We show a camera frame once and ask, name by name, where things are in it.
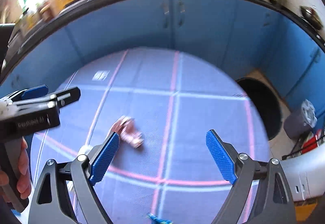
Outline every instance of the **white sticker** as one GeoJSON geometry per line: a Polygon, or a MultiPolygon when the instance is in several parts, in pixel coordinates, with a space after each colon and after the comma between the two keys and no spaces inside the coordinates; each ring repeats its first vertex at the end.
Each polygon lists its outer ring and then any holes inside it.
{"type": "Polygon", "coordinates": [[[107,77],[109,71],[98,71],[94,77],[93,81],[103,81],[107,77]]]}

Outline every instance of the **hand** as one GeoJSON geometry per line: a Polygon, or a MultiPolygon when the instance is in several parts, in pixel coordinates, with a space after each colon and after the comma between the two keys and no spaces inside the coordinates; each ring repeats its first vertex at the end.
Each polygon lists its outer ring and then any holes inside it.
{"type": "MultiPolygon", "coordinates": [[[[31,193],[31,182],[30,182],[30,172],[29,172],[29,159],[27,154],[27,142],[24,138],[22,138],[22,148],[21,153],[18,160],[18,169],[21,173],[20,178],[18,179],[17,183],[17,189],[19,193],[21,194],[21,199],[26,199],[29,197],[31,193]]],[[[7,185],[9,183],[9,178],[7,174],[3,171],[0,171],[0,186],[7,185]]],[[[3,193],[3,191],[0,192],[0,195],[3,196],[3,199],[6,202],[10,202],[7,196],[3,193]]]]}

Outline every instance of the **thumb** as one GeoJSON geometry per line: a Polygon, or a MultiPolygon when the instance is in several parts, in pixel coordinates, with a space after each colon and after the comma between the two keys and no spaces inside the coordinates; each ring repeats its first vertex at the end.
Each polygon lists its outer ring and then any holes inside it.
{"type": "Polygon", "coordinates": [[[9,178],[4,171],[0,171],[0,186],[9,184],[9,178]]]}

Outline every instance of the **gray trash bin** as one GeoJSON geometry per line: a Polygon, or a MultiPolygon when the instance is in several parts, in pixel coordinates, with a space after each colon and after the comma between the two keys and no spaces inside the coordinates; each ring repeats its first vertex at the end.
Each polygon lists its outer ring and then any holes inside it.
{"type": "Polygon", "coordinates": [[[311,131],[317,123],[313,104],[305,100],[299,109],[292,112],[285,120],[283,128],[292,140],[299,138],[306,131],[311,131]]]}

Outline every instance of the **round table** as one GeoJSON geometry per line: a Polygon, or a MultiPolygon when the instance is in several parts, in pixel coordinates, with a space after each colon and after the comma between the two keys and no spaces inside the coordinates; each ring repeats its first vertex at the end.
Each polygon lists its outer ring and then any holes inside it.
{"type": "MultiPolygon", "coordinates": [[[[110,54],[79,69],[58,89],[73,86],[81,89],[81,98],[61,109],[61,126],[34,136],[33,180],[48,159],[71,161],[85,143],[101,144],[122,115],[135,118],[143,146],[132,149],[122,142],[103,181],[95,185],[115,224],[148,222],[148,212],[176,224],[211,223],[231,186],[205,145],[210,129],[239,153],[270,159],[263,123],[244,91],[189,54],[153,48],[110,54]]],[[[71,199],[78,220],[86,223],[71,199]]],[[[239,223],[248,217],[246,208],[239,223]]]]}

